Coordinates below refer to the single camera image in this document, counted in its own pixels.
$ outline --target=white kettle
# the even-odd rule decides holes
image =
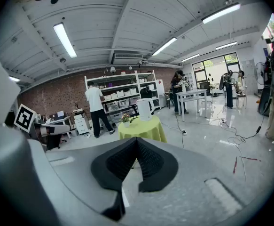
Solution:
[[[151,111],[150,111],[148,102],[150,102],[151,104],[151,109],[152,109]],[[155,110],[153,100],[150,98],[137,100],[137,106],[139,110],[140,120],[141,121],[151,120],[151,113],[153,113],[153,111]]]

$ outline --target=man in white shirt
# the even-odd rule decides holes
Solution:
[[[101,90],[93,86],[94,83],[92,81],[89,81],[89,89],[86,91],[86,100],[90,104],[90,113],[93,123],[94,136],[98,138],[100,133],[99,118],[102,119],[110,134],[113,134],[115,132],[115,129],[110,126],[107,115],[105,114],[103,106],[101,104],[100,97],[103,96]]]
[[[225,87],[227,91],[227,107],[229,109],[235,109],[233,106],[233,92],[232,92],[232,85],[234,85],[236,93],[242,95],[242,92],[239,90],[238,86],[238,78],[242,78],[244,76],[244,72],[241,70],[239,72],[233,72],[232,75],[225,76],[227,80],[225,82]]]

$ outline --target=electric fan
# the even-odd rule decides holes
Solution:
[[[254,75],[257,83],[259,85],[264,85],[264,81],[267,81],[266,65],[262,62],[259,62],[255,65]]]

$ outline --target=brick wall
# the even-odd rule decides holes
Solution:
[[[145,73],[149,70],[154,70],[156,79],[163,80],[165,91],[169,90],[170,81],[176,71],[176,69],[158,67],[133,68],[132,70],[117,67],[116,70],[115,74],[120,74],[121,71],[133,73],[137,70],[138,73]],[[86,76],[88,79],[101,77],[104,75],[103,71],[103,69],[88,70],[43,83],[20,94],[18,104],[24,104],[36,113],[46,116],[58,111],[64,111],[67,112],[68,115],[73,115],[72,111],[75,110],[75,104],[78,104],[79,108],[85,110],[88,118],[91,118],[89,103],[86,101],[85,96],[86,84],[84,77]]]

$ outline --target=white t-shirt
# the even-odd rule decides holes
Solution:
[[[99,111],[103,109],[100,96],[102,96],[102,92],[99,88],[91,87],[86,91],[86,100],[90,104],[90,112]]]
[[[238,72],[233,72],[230,78],[231,79],[230,84],[235,84],[236,82],[238,83],[238,76],[239,76]]]

